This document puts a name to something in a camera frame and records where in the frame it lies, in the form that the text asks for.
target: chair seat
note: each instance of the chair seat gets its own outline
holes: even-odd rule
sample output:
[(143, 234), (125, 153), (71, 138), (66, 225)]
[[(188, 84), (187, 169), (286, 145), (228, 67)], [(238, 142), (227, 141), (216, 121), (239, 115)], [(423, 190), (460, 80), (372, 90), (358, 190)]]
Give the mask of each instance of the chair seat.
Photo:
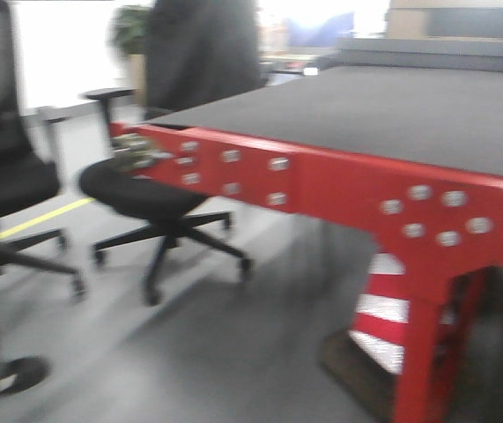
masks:
[(86, 195), (132, 218), (157, 221), (178, 219), (208, 197), (163, 183), (133, 178), (104, 160), (85, 169), (79, 186)]
[(33, 153), (0, 164), (0, 218), (54, 197), (59, 189), (55, 164)]

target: gray tabletop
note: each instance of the gray tabletop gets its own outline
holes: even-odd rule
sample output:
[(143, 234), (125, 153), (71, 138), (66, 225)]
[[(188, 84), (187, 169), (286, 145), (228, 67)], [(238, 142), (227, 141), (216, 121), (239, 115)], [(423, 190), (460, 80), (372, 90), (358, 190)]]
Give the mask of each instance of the gray tabletop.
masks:
[(503, 73), (342, 66), (150, 123), (503, 176)]

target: gray floor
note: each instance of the gray floor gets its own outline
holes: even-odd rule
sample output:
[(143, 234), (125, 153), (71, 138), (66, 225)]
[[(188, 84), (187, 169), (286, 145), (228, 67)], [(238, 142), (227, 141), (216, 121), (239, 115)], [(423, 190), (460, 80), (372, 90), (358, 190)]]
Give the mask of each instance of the gray floor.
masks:
[[(107, 154), (95, 119), (62, 124), (63, 194), (0, 228), (82, 197), (78, 171)], [(0, 277), (3, 356), (38, 353), (54, 365), (41, 386), (0, 398), (0, 423), (373, 423), (317, 358), (320, 341), (351, 320), (376, 248), (370, 236), (223, 199), (201, 211), (226, 209), (237, 220), (230, 241), (256, 260), (254, 277), (239, 284), (231, 257), (185, 242), (166, 262), (156, 308), (142, 305), (138, 284), (155, 241), (112, 250), (102, 271), (88, 254), (139, 221), (92, 203), (20, 234), (66, 226), (67, 253), (49, 242), (33, 252), (79, 265), (90, 291), (75, 303), (65, 276), (10, 268)], [(490, 285), (449, 423), (503, 422), (503, 278)]]

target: shoe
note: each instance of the shoe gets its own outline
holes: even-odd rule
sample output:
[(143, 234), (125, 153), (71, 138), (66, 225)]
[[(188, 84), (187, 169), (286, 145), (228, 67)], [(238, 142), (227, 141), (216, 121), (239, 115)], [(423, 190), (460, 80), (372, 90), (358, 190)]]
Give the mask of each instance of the shoe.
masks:
[(10, 361), (0, 377), (0, 395), (28, 390), (48, 377), (49, 372), (49, 363), (42, 357)]

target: potted plant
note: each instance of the potted plant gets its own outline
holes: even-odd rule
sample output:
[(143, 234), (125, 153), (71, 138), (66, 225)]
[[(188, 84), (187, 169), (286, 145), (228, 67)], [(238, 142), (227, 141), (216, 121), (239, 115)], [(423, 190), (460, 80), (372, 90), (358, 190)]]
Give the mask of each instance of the potted plant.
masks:
[(148, 6), (124, 5), (116, 10), (112, 25), (112, 42), (128, 61), (129, 74), (136, 90), (136, 101), (145, 103), (144, 37)]

